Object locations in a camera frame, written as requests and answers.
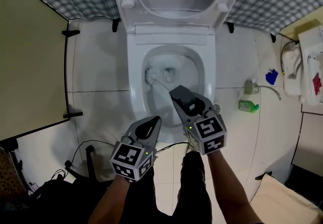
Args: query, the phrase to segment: tiled floor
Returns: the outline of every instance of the tiled floor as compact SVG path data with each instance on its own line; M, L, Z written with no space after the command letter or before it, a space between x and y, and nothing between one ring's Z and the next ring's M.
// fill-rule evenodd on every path
M127 72L127 41L122 24L112 33L109 20L73 21L71 29L81 33L71 37L67 46L67 84L69 103L84 116L67 123L19 138L18 158L24 162L24 175L29 182L41 186L52 174L64 167L73 157L76 147L94 139L114 143L134 121L129 97ZM272 44L270 35L258 30L235 27L230 34L224 25L216 36L216 102L223 109L222 116L228 129L227 146L222 152L251 200L259 181L254 178L266 170L284 181L296 147L301 106L297 100L284 95L279 53L285 38L277 36ZM269 85L265 74L275 69L280 74L274 87L282 101L270 90L246 96L243 86L246 79L255 79ZM237 109L239 99L260 104L254 113ZM97 177L113 178L109 164L112 148L90 142L96 150L94 163ZM157 149L167 144L159 143ZM76 153L73 165L80 173L86 172L85 147ZM158 154L155 162L156 197L159 209L172 214L180 188L180 170L186 146L176 145ZM213 192L207 157L206 188L212 200L214 223L224 223Z

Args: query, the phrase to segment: cleaning product bottle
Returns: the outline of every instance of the cleaning product bottle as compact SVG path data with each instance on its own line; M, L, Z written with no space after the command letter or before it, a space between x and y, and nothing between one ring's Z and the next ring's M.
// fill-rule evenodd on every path
M249 100L239 100L239 110L254 113L258 110L259 105L255 105Z

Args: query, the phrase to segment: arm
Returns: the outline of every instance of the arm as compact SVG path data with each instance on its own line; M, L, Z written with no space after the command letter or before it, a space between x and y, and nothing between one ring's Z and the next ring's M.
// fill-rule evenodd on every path
M227 224L251 224L260 221L222 153L217 150L207 156L216 198Z
M129 186L128 181L116 175L112 184L95 207L88 224L119 223Z

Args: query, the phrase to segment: beige wall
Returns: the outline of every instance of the beige wall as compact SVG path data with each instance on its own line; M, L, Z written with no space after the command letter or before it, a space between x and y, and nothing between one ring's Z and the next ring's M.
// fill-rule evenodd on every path
M293 40L299 40L299 33L314 28L319 24L323 24L323 7L316 9L300 20L282 29L280 33Z
M64 120L66 27L40 0L0 0L0 140Z
M323 116L303 115L293 164L323 177Z

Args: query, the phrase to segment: wire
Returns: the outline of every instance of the wire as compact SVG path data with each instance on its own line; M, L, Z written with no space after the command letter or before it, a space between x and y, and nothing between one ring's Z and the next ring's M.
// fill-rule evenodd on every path
M291 43L295 43L295 41L289 41L287 42L284 46L283 46L283 49L281 50L281 70L282 70L282 74L285 75L285 72L284 72L284 69L283 69L283 52L284 52L284 49L287 45L291 44Z
M174 143L174 144L171 144L171 145L169 145L169 146L167 146L167 147L165 147L165 148L160 149L159 151L157 151L157 153L156 153L156 154L158 154L158 153L160 153L160 152L163 152L164 150L167 150L167 149L169 149L169 148L171 148L171 147L173 147L173 146L175 146L175 145L177 145L177 144L188 144L188 145L192 146L189 142L179 142L179 143Z
M73 161L74 161L74 158L75 158L75 155L76 155L76 152L78 151L78 149L84 144L84 143L86 143L86 142L90 142L90 141L97 141L97 142L102 142L102 143L105 143L105 144L108 144L108 145L111 145L111 146L113 146L114 147L114 145L113 144L111 144L111 143L108 143L108 142L104 142L104 141L99 141L99 140L88 140L88 141L83 141L78 147L77 147L77 149L75 150L75 153L74 153L74 155L73 155L73 158L72 158L72 161L71 161L71 166L72 166L72 164L73 164ZM179 143L174 143L174 144L171 144L171 145L169 145L169 146L166 146L165 148L162 148L162 149L160 149L159 151L157 151L157 153L160 153L160 152L163 152L164 150L167 150L167 149L169 149L169 148L171 148L171 147L173 147L173 146L175 146L175 145L177 145L177 144L188 144L188 145L190 145L190 146L192 146L189 142L179 142ZM59 169L59 170L56 170L55 171L55 173L53 174L53 176L51 177L51 180L57 175L57 174L59 174L59 173L64 173L63 174L63 180L67 177L67 175L69 174L69 172L67 171L67 173L65 172L65 170L63 170L63 169Z
M65 170L63 170L63 169L56 170L56 172L53 174L53 176L51 177L51 179L50 179L50 180L52 180L52 179L53 179L56 175L58 175L59 173L64 173L64 174L63 174L63 180L64 180L64 178L67 176L67 174L66 174Z
M108 143L108 142L105 142L105 141L99 141L99 140L88 140L88 141L83 141L75 150L75 153L73 155L73 158L72 158L72 161L71 161L71 166L73 164L73 161L74 161L74 158L75 158L75 155L76 155L76 152L78 151L78 149L86 142L90 142L90 141L97 141L97 142L102 142L102 143L105 143L105 144L108 144L108 145L111 145L114 147L113 144L111 143ZM53 174L53 176L51 177L51 180L54 178L55 175L59 174L59 173L64 173L63 175L63 180L67 177L67 175L69 174L69 172L67 171L67 173L65 172L65 170L63 169L59 169L59 170L56 170L56 172Z
M105 141L99 141L99 140L88 140L88 141L83 141L83 142L82 142L82 143L77 147L77 149L76 149L76 151L75 151L75 153L74 153L74 155L73 155L73 158L72 158L71 164L73 164L73 161L74 161L74 158L75 158L75 155L76 155L77 150L78 150L78 149L83 145L83 143L90 142L90 141L102 142L102 143L105 143L105 144L108 144L108 145L111 145L111 146L113 146L113 147L114 147L114 145L113 145L113 144L108 143L108 142L105 142Z

